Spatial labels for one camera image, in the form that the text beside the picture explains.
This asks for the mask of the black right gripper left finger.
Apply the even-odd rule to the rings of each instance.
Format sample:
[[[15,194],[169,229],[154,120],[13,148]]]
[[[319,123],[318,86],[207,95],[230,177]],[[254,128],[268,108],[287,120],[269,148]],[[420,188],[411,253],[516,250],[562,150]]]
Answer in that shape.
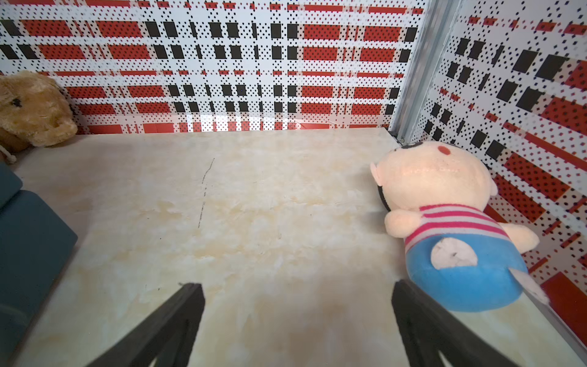
[[[186,366],[206,300],[201,284],[183,285],[91,366]]]

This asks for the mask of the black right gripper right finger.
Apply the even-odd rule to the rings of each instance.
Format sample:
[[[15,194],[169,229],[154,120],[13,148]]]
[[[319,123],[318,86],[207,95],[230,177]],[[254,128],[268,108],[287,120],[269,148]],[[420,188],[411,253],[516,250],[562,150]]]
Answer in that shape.
[[[391,305],[411,366],[514,366],[410,280],[394,285]]]

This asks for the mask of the teal drawer cabinet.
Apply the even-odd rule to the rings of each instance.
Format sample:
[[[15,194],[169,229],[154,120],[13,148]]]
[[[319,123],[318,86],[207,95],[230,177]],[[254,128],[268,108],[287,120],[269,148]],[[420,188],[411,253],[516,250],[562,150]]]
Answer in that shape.
[[[77,234],[1,164],[1,365],[7,366],[76,245]]]

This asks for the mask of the plush doll striped shirt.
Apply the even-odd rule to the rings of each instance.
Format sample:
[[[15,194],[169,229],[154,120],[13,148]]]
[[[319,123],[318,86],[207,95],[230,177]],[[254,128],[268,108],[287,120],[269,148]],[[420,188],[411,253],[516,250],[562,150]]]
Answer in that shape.
[[[506,307],[523,293],[549,303],[523,260],[538,236],[485,212],[498,187],[473,154],[418,142],[388,152],[370,171],[386,232],[404,242],[409,279],[436,302],[470,313]]]

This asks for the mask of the brown teddy bear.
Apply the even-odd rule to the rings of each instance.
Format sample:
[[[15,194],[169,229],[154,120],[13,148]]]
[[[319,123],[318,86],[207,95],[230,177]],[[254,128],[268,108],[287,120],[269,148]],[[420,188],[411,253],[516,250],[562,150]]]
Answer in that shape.
[[[70,104],[48,76],[23,70],[1,77],[1,162],[33,146],[59,145],[76,135]]]

